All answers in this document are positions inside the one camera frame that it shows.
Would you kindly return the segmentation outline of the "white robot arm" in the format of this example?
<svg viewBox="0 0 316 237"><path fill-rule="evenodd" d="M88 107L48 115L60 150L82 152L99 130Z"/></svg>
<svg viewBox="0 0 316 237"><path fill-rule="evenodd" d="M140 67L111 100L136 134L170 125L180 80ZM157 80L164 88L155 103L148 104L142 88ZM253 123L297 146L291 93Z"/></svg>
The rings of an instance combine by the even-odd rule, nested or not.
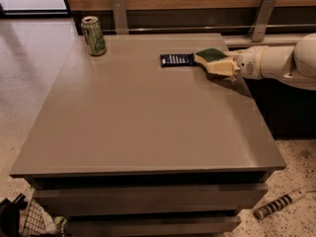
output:
<svg viewBox="0 0 316 237"><path fill-rule="evenodd" d="M252 46L230 51L205 64L206 71L220 76L240 75L245 79L275 79L285 85L316 90L316 34L295 45Z"/></svg>

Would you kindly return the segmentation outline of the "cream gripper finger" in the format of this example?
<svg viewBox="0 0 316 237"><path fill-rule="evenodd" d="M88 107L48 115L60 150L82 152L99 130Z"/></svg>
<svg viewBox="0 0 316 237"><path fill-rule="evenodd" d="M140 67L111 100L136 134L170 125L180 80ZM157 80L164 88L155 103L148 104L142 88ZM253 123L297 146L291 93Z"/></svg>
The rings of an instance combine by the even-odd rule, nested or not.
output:
<svg viewBox="0 0 316 237"><path fill-rule="evenodd" d="M225 51L225 55L236 57L240 55L244 50L245 49L228 50L228 51Z"/></svg>
<svg viewBox="0 0 316 237"><path fill-rule="evenodd" d="M234 79L241 71L232 58L224 58L208 62L205 66L208 78L211 80Z"/></svg>

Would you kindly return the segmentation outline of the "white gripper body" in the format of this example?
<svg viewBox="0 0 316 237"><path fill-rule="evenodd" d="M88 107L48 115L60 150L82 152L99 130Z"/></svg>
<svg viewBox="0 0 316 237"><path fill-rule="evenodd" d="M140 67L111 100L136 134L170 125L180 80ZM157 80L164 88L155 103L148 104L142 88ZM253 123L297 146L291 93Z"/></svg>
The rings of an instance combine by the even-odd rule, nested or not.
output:
<svg viewBox="0 0 316 237"><path fill-rule="evenodd" d="M240 51L237 56L237 65L240 67L240 74L243 78L254 80L263 78L261 74L261 60L267 48L266 45L251 46Z"/></svg>

